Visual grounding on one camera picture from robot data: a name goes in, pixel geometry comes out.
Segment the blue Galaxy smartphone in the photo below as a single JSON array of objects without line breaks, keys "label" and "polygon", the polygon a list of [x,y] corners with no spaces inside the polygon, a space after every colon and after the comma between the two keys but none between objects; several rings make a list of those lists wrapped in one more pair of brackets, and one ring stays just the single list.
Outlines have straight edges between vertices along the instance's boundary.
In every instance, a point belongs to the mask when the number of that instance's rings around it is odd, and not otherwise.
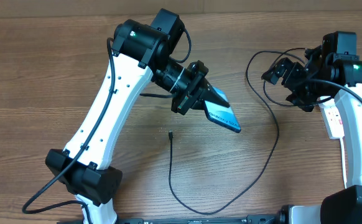
[{"label": "blue Galaxy smartphone", "polygon": [[208,100],[203,101],[203,108],[209,121],[239,133],[241,127],[232,107],[224,107]]}]

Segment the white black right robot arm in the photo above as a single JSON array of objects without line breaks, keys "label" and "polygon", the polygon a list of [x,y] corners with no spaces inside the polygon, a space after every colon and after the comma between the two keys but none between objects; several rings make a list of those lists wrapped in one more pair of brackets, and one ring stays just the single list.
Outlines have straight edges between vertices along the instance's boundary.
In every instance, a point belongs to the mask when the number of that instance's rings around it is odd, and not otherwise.
[{"label": "white black right robot arm", "polygon": [[346,189],[315,206],[285,206],[277,223],[362,223],[362,60],[356,53],[354,32],[336,31],[323,36],[315,49],[306,49],[301,65],[280,59],[262,79],[281,82],[294,106],[311,112],[321,96],[333,98],[345,135],[348,175]]}]

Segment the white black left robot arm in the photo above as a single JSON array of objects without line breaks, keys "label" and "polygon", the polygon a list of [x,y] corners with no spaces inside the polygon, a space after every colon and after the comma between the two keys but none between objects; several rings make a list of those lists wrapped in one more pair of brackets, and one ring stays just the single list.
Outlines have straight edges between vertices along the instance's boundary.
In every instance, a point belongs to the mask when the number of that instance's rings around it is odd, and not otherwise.
[{"label": "white black left robot arm", "polygon": [[106,77],[86,118],[66,146],[51,149],[45,159],[54,181],[75,196],[84,223],[115,223],[118,218],[113,197],[123,175],[111,167],[114,146],[148,83],[167,92],[174,113],[202,110],[210,121],[240,132],[225,94],[206,79],[204,63],[183,67],[172,58],[186,33],[179,15],[161,9],[151,24],[127,20],[107,39]]}]

